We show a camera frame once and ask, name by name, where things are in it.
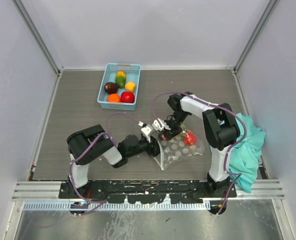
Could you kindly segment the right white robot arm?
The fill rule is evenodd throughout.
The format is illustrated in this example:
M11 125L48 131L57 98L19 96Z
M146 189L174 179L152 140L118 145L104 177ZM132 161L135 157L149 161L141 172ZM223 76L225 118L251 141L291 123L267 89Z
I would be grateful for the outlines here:
M195 115L203 120L204 132L212 148L211 167L207 174L207 191L213 197L220 196L230 182L228 163L233 144L240 136L240 129L229 104L206 102L190 92L169 96L168 105L173 110L170 119L159 134L163 141L170 140L181 131L187 116Z

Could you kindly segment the red fake apple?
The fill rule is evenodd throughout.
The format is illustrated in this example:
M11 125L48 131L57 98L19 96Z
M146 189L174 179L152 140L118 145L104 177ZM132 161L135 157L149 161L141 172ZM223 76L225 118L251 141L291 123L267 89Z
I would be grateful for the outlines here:
M132 92L124 91L120 96L120 100L123 103L132 104L135 101L135 95Z

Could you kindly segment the green orange fake mango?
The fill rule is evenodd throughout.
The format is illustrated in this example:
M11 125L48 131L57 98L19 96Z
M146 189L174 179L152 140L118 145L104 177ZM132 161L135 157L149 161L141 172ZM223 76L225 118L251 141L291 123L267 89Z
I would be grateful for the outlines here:
M126 84L126 74L123 71L118 71L115 76L115 83L119 86L119 88L124 88Z

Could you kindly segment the clear zip top bag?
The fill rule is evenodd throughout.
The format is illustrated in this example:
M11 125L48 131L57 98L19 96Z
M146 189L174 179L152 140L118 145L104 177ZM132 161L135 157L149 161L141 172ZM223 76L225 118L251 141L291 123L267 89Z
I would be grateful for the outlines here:
M186 131L190 130L184 124L181 125L181 128L186 129ZM154 159L160 166L161 170L166 170L173 163L186 161L191 156L203 155L205 151L204 143L199 137L196 136L196 138L196 144L191 146L184 143L184 137L175 136L173 139L167 141L161 141L158 138L160 154L155 156Z

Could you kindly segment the orange fake fruit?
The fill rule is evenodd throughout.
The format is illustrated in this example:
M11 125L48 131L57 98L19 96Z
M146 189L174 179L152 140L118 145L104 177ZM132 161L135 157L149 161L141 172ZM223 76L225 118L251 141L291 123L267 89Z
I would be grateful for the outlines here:
M107 101L108 102L111 102L111 103L120 103L121 102L121 98L118 94L116 93L113 93L113 94L110 94L107 98Z

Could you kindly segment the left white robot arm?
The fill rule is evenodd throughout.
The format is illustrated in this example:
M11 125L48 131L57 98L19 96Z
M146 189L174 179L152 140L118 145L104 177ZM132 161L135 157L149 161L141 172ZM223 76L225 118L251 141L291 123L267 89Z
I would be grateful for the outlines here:
M130 134L115 145L100 124L71 134L67 144L71 158L70 193L76 198L83 198L87 194L89 165L97 158L104 157L112 167L120 168L128 163L129 158L143 152L151 157L161 153L157 139L144 134L140 138Z

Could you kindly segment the yellow fake peach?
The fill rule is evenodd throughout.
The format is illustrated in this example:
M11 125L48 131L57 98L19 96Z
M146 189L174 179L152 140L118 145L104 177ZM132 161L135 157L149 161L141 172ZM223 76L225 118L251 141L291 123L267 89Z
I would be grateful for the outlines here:
M125 90L127 92L133 93L136 90L136 84L134 82L131 82L131 81L127 82L125 84Z

